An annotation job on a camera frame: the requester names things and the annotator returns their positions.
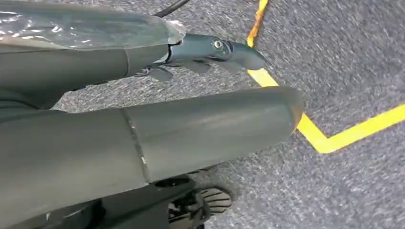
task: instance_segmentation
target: cable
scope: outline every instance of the cable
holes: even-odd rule
[[[189,2],[190,0],[178,0],[177,2],[173,3],[172,5],[168,6],[164,10],[155,13],[153,16],[157,16],[160,18],[166,17],[167,15],[173,13],[178,8],[182,7],[184,4]]]

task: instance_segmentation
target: yellow tape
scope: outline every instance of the yellow tape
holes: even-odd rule
[[[247,38],[247,44],[250,47],[253,47],[255,44],[255,37],[259,31],[267,4],[268,0],[260,0],[259,9],[256,12],[255,25]],[[257,71],[248,70],[247,72],[262,87],[278,85],[266,69],[260,69]],[[386,111],[363,123],[357,124],[330,138],[327,138],[306,114],[302,116],[297,129],[319,153],[327,154],[402,121],[405,121],[405,104]]]

